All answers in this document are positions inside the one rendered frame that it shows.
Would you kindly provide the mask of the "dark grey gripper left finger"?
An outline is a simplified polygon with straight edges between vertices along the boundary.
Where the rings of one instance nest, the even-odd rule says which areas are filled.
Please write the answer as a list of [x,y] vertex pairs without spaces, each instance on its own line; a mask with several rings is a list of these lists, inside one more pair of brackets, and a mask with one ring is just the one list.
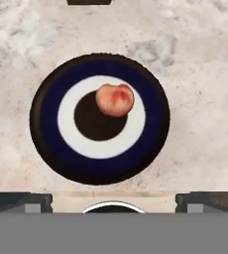
[[0,192],[0,212],[52,213],[53,196],[50,193]]

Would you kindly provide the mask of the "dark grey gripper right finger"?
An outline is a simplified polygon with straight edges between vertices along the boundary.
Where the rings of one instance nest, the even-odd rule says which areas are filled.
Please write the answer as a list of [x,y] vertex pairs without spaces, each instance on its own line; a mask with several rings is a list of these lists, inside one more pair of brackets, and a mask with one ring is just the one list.
[[228,212],[228,191],[191,191],[175,195],[176,213]]

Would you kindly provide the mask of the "blue and white round plate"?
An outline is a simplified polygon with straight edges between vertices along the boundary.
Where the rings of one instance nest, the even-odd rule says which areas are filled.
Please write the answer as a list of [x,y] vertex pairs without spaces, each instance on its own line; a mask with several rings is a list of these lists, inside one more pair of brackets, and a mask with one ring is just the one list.
[[[103,83],[125,83],[135,103],[123,129],[111,139],[92,140],[76,127],[76,105]],[[144,170],[165,144],[171,113],[153,74],[120,55],[91,54],[53,70],[38,88],[30,110],[33,143],[50,168],[68,180],[104,186]]]

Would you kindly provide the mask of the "pink peach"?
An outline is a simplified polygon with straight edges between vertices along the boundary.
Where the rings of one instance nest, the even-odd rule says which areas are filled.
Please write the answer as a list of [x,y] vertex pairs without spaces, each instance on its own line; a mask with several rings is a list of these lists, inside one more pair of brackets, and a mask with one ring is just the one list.
[[134,105],[134,93],[126,84],[103,84],[96,91],[96,104],[99,110],[111,117],[123,117]]

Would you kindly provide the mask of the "white rimmed dark round object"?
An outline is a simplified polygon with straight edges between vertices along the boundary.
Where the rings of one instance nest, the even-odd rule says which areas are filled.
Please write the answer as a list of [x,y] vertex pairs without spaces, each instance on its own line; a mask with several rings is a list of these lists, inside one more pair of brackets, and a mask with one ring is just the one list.
[[144,213],[137,206],[123,201],[103,201],[86,208],[83,213]]

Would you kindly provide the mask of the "dark blender base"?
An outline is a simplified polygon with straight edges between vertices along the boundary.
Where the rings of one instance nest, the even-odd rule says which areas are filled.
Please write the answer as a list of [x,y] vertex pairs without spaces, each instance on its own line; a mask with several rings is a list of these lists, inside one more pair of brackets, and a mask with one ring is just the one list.
[[68,5],[110,5],[112,0],[66,0]]

